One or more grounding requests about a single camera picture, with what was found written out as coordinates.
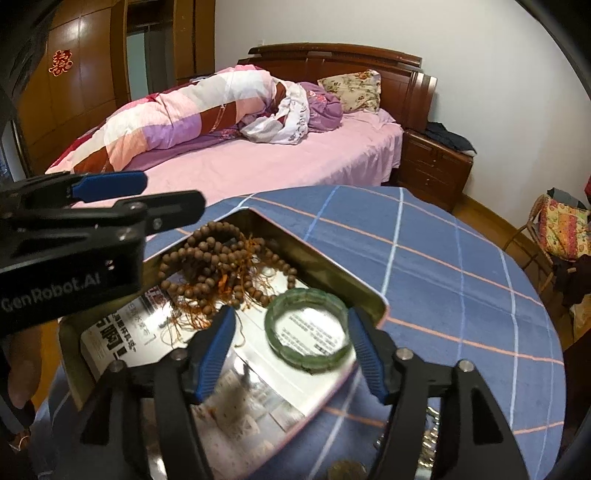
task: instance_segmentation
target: round table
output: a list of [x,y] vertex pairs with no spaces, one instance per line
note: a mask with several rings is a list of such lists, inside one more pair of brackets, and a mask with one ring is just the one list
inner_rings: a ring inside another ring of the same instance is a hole
[[[147,243],[151,255],[233,209],[261,212],[380,291],[383,329],[424,360],[472,360],[515,433],[532,479],[562,434],[565,381],[556,331],[513,259],[474,229],[394,187],[314,186],[211,205],[195,226]],[[389,407],[353,374],[314,420],[252,479],[321,478],[339,459],[370,465]]]

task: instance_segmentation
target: bracelet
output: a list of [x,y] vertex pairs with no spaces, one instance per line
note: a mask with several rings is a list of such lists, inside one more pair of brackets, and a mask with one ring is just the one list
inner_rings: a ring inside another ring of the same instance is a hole
[[[283,345],[275,331],[277,320],[290,311],[306,307],[326,310],[336,317],[345,332],[346,344],[330,355],[302,355]],[[293,288],[273,300],[265,314],[265,333],[271,349],[277,356],[292,367],[311,374],[335,369],[351,349],[347,307],[338,297],[317,288]]]

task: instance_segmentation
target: coin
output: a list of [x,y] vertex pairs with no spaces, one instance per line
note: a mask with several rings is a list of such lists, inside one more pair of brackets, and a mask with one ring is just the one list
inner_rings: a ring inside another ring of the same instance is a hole
[[352,460],[339,460],[328,471],[328,480],[365,480],[367,476],[363,464]]

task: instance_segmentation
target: nightstand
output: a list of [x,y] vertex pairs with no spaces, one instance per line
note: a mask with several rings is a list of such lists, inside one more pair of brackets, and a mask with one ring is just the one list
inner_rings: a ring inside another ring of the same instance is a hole
[[404,132],[398,184],[451,212],[472,169],[472,158],[412,130]]

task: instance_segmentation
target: floral pillow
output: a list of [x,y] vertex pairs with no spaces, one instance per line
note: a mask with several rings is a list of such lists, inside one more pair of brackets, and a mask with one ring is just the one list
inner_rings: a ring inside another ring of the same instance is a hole
[[550,196],[540,212],[540,242],[545,251],[563,260],[589,254],[587,210],[570,207]]
[[375,70],[326,77],[318,80],[318,85],[339,98],[345,113],[361,109],[377,112],[379,109],[382,77]]

